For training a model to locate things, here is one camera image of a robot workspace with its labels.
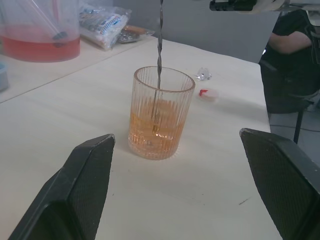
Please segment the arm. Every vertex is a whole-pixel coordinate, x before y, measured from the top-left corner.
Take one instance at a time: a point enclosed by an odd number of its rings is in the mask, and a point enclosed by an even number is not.
[[[295,31],[289,36],[271,34],[269,45],[280,54],[293,54],[312,45],[309,37],[302,32]]]

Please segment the table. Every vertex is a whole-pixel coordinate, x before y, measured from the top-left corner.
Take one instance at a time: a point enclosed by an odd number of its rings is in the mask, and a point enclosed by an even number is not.
[[[190,76],[206,67],[213,78],[196,83],[173,157],[129,150],[133,74],[156,64],[156,46],[150,40],[0,104],[1,239],[75,146],[108,133],[116,144],[97,240],[281,239],[239,137],[241,128],[270,131],[257,64],[163,41],[165,67]],[[198,99],[204,87],[219,91],[216,103]]]
[[[50,64],[25,62],[0,55],[0,62],[4,62],[7,65],[10,84],[10,87],[6,91],[0,92],[0,103],[111,58],[119,53],[135,48],[153,39],[154,37],[149,36],[142,41],[130,44],[116,44],[112,50],[107,51],[102,50],[86,40],[81,40],[80,56],[69,61],[54,62]]]

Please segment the ribbed glass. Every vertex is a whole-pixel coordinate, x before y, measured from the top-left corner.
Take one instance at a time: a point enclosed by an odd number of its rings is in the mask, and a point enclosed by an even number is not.
[[[160,160],[176,152],[195,85],[188,75],[165,67],[160,89],[156,66],[134,73],[128,138],[136,154]]]

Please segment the snack package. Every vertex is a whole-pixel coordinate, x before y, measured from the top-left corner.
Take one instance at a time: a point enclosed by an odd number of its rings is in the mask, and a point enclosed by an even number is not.
[[[80,34],[105,50],[117,42],[121,30],[130,18],[131,10],[121,7],[80,5]]]
[[[121,31],[118,38],[118,43],[125,44],[137,42],[145,39],[148,36],[152,36],[153,34],[155,34],[155,31],[151,31],[142,27],[127,25]]]

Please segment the glass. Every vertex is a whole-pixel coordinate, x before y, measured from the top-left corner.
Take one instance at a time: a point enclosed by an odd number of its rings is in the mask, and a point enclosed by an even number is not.
[[[129,146],[139,156],[161,160],[172,156],[179,145],[195,81],[183,72],[147,66],[134,73]]]
[[[4,53],[29,62],[60,62],[80,54],[78,0],[0,0]]]

